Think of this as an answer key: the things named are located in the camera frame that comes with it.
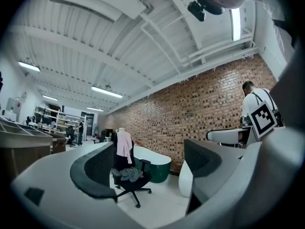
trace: ceiling light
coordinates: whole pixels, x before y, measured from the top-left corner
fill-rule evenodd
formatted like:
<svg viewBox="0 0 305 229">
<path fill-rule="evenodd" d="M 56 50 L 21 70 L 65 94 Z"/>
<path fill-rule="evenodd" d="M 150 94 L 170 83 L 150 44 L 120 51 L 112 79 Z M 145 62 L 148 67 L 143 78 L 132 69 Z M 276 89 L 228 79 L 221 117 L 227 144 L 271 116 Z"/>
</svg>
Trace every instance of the ceiling light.
<svg viewBox="0 0 305 229">
<path fill-rule="evenodd" d="M 233 25 L 233 41 L 238 41 L 240 40 L 240 34 L 241 34 L 241 21 L 240 21 L 239 8 L 231 10 L 231 19 Z"/>
<path fill-rule="evenodd" d="M 108 95 L 113 96 L 113 97 L 118 97 L 118 98 L 123 97 L 122 95 L 114 94 L 112 92 L 106 91 L 104 89 L 101 89 L 101 88 L 98 88 L 98 87 L 95 87 L 95 86 L 91 87 L 91 89 L 94 90 L 94 91 L 100 92 L 102 94 L 108 94 Z"/>
<path fill-rule="evenodd" d="M 95 111 L 103 111 L 102 109 L 95 109 L 95 108 L 90 108 L 90 107 L 87 107 L 87 109 L 91 109 L 91 110 L 95 110 Z"/>
<path fill-rule="evenodd" d="M 19 63 L 20 66 L 22 66 L 24 68 L 28 68 L 28 69 L 40 72 L 40 68 L 37 67 L 37 66 L 31 65 L 31 64 L 28 64 L 28 63 L 23 63 L 23 62 L 20 62 L 20 61 L 18 63 Z"/>
<path fill-rule="evenodd" d="M 42 95 L 42 96 L 43 96 L 43 97 L 45 97 L 45 98 L 48 98 L 48 99 L 54 100 L 54 101 L 58 101 L 58 99 L 53 98 L 53 97 L 48 97 L 48 96 L 46 96 L 46 95 Z"/>
</svg>

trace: white wall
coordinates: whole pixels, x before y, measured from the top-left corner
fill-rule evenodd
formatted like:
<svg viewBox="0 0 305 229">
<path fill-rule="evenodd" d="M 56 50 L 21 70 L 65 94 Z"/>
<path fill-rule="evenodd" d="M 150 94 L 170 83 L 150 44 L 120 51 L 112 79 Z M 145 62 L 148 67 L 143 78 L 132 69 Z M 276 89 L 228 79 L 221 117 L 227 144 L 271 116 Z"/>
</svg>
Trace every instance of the white wall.
<svg viewBox="0 0 305 229">
<path fill-rule="evenodd" d="M 260 55 L 278 80 L 287 63 L 278 46 L 273 21 L 262 3 L 256 3 L 256 25 L 254 42 Z"/>
<path fill-rule="evenodd" d="M 0 92 L 1 110 L 6 108 L 8 99 L 20 97 L 26 91 L 27 98 L 22 104 L 18 122 L 23 124 L 26 117 L 33 115 L 36 105 L 42 103 L 41 95 L 35 90 L 33 84 L 27 80 L 15 62 L 9 61 L 5 54 L 0 55 L 0 71 L 3 78 L 3 87 Z"/>
<path fill-rule="evenodd" d="M 71 107 L 68 107 L 68 106 L 65 106 L 64 112 L 65 112 L 66 114 L 69 114 L 69 115 L 76 115 L 76 116 L 81 116 L 81 113 L 82 113 L 82 112 L 94 114 L 92 133 L 94 132 L 94 128 L 95 128 L 95 126 L 97 125 L 97 119 L 98 119 L 98 115 L 99 115 L 98 113 L 91 112 L 91 111 L 89 111 L 88 109 L 87 109 L 87 110 L 81 110 L 81 109 L 71 108 Z"/>
</svg>

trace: man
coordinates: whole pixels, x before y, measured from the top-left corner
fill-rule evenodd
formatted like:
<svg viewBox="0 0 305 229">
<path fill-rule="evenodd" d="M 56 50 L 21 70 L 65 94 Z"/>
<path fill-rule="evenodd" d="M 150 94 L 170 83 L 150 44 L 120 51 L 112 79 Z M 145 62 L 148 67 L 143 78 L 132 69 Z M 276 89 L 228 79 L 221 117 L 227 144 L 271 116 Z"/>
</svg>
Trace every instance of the man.
<svg viewBox="0 0 305 229">
<path fill-rule="evenodd" d="M 82 145 L 82 133 L 84 132 L 84 126 L 83 126 L 83 122 L 80 122 L 80 127 L 78 130 L 78 141 L 77 141 L 77 145 L 81 146 Z"/>
<path fill-rule="evenodd" d="M 271 110 L 276 110 L 277 106 L 269 94 L 269 90 L 256 88 L 253 82 L 247 81 L 243 84 L 244 101 L 242 116 L 247 116 L 253 111 L 262 101 L 267 102 Z"/>
<path fill-rule="evenodd" d="M 213 14 L 217 13 L 213 12 L 211 7 L 217 8 L 218 10 L 237 9 L 241 7 L 245 1 L 246 0 L 203 0 L 203 2 L 207 5 L 204 6 L 204 9 Z M 286 62 L 289 62 L 294 52 L 292 44 L 294 44 L 295 42 L 295 34 L 294 31 L 285 22 L 285 17 L 283 11 L 281 10 L 281 4 L 278 0 L 253 1 L 264 3 L 264 8 L 274 20 L 274 29 L 278 45 L 282 51 Z"/>
</svg>

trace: floor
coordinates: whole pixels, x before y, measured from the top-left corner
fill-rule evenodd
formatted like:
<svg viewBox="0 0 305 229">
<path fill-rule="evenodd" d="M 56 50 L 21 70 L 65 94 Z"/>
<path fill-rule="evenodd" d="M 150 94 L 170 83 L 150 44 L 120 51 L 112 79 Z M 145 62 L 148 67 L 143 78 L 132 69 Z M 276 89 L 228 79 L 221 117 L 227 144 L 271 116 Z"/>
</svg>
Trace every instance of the floor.
<svg viewBox="0 0 305 229">
<path fill-rule="evenodd" d="M 82 147 L 66 146 L 66 151 L 75 148 L 83 148 L 92 145 L 91 137 L 83 142 Z M 109 177 L 110 187 L 116 194 L 124 191 L 123 188 L 117 189 L 113 183 L 112 175 Z M 140 201 L 141 207 L 136 208 L 136 201 L 131 193 L 118 198 L 118 206 L 133 220 L 137 221 L 143 227 L 155 229 L 177 221 L 185 216 L 189 198 L 184 197 L 178 187 L 178 177 L 169 175 L 167 180 L 162 183 L 149 182 L 146 186 L 152 190 L 152 194 L 147 191 L 138 191 L 136 195 Z"/>
</svg>

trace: pink garment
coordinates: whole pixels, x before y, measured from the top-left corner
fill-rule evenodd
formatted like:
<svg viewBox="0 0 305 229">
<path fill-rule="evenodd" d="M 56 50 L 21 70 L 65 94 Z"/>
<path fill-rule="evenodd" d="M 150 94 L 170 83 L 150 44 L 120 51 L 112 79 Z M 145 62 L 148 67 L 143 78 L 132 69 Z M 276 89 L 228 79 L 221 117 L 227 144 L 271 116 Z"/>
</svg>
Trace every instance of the pink garment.
<svg viewBox="0 0 305 229">
<path fill-rule="evenodd" d="M 129 151 L 132 149 L 132 138 L 128 132 L 118 132 L 118 144 L 116 154 L 122 157 L 127 157 L 128 164 L 132 164 Z"/>
</svg>

